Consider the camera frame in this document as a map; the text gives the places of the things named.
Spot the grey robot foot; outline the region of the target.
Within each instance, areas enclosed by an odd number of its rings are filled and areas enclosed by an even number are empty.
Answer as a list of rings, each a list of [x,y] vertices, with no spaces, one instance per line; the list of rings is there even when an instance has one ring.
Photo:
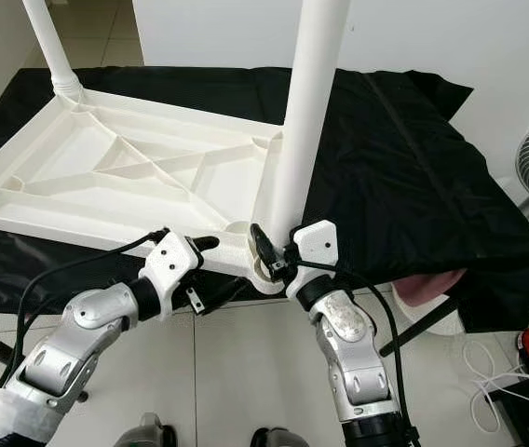
[[[310,443],[286,428],[259,428],[252,434],[249,447],[310,447]]]
[[[124,431],[115,447],[178,447],[178,434],[157,413],[143,413],[140,423]]]

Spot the black table cloth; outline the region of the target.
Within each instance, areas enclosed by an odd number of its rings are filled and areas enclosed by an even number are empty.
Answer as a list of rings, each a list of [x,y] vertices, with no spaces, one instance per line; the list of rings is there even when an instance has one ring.
[[[281,124],[291,69],[108,65],[83,87]],[[529,325],[529,221],[449,116],[472,88],[438,74],[338,69],[303,223],[338,227],[340,265],[379,284],[464,269],[447,294],[465,331]],[[0,95],[0,146],[53,97],[47,68],[22,68]],[[0,231],[0,314],[34,274],[98,251]]]

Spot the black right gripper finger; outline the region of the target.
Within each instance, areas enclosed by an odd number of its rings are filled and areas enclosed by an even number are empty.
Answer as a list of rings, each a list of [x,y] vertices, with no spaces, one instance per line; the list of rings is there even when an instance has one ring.
[[[251,254],[255,259],[255,268],[261,276],[276,275],[278,262],[276,247],[257,223],[251,224]]]

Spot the white plastic children table top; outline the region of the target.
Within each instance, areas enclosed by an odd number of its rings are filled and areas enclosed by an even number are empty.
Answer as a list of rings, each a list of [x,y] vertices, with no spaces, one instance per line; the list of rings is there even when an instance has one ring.
[[[0,231],[111,250],[168,229],[214,236],[204,268],[281,293],[251,254],[278,125],[95,90],[57,95],[0,148]]]

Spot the grey right robot foot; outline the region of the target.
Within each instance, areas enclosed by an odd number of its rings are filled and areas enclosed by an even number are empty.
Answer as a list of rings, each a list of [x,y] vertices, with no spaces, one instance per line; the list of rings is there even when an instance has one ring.
[[[259,428],[252,434],[249,447],[310,447],[310,443],[286,428]]]

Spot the pink cloth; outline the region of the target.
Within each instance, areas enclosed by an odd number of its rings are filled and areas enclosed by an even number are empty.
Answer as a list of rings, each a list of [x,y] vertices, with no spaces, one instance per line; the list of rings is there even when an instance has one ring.
[[[410,307],[425,305],[444,295],[468,272],[466,268],[431,274],[411,274],[391,282],[393,293]]]

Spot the grey left robot foot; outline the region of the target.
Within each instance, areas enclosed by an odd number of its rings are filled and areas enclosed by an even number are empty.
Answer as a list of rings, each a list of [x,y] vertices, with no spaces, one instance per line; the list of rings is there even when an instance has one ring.
[[[143,413],[140,423],[124,431],[115,447],[178,447],[178,434],[157,413]]]

